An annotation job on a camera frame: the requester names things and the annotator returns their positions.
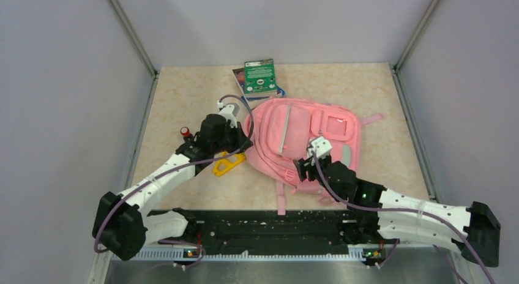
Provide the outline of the pink backpack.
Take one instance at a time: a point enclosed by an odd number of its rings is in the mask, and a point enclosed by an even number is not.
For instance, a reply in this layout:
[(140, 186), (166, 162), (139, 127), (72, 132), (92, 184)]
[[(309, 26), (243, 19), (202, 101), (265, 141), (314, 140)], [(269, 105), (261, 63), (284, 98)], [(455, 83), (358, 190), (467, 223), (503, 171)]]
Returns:
[(307, 149), (314, 139), (327, 139), (332, 161), (341, 161), (349, 169), (357, 170), (362, 127), (384, 117), (378, 113), (359, 119), (340, 105), (286, 98), (267, 100), (252, 113), (242, 124), (244, 134), (253, 134), (253, 146), (245, 151), (245, 156), (252, 167), (275, 179), (279, 215), (286, 213), (285, 185), (290, 185), (293, 193), (317, 195), (322, 205), (333, 203), (318, 181), (301, 181), (293, 163), (308, 157)]

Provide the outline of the green cover book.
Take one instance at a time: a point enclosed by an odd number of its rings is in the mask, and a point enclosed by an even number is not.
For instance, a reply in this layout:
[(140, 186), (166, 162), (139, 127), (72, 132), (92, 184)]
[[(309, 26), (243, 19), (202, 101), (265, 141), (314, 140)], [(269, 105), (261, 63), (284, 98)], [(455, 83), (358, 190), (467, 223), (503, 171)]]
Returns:
[(272, 58), (244, 62), (244, 94), (246, 97), (277, 95), (277, 79)]

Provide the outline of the blue treehouse book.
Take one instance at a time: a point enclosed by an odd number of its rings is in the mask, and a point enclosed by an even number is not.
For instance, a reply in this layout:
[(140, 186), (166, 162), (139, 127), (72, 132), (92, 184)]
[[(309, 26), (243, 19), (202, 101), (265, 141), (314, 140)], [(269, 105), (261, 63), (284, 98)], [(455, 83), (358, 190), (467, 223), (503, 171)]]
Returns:
[(270, 98), (284, 98), (286, 97), (286, 92), (281, 88), (277, 87), (277, 94), (274, 96), (266, 96), (266, 97), (245, 97), (241, 96), (241, 99), (245, 100), (246, 102), (257, 102), (257, 101), (263, 101)]

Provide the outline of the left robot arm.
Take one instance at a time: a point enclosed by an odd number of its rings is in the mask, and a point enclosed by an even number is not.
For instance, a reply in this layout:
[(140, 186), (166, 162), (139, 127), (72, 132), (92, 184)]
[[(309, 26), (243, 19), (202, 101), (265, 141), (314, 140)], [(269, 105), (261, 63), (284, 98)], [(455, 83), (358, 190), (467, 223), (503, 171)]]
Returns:
[(111, 251), (121, 260), (133, 258), (145, 245), (176, 238), (189, 243), (196, 236), (196, 226), (175, 212), (151, 215), (153, 207), (177, 186), (200, 174), (217, 160), (216, 154), (228, 156), (252, 146), (254, 124), (248, 134), (240, 122), (221, 114), (209, 114), (200, 131), (188, 136), (175, 153), (155, 172), (133, 187), (101, 197), (92, 229), (94, 251)]

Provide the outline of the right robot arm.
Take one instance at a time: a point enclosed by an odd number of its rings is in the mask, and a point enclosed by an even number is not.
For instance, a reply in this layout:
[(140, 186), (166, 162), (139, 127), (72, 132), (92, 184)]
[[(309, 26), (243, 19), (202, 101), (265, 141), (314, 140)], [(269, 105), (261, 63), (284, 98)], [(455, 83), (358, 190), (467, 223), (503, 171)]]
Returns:
[(499, 266), (501, 224), (482, 202), (452, 206), (403, 195), (357, 177), (341, 162), (309, 157), (294, 160), (301, 181), (318, 181), (363, 222), (359, 235), (366, 242), (383, 239), (437, 245), (486, 267)]

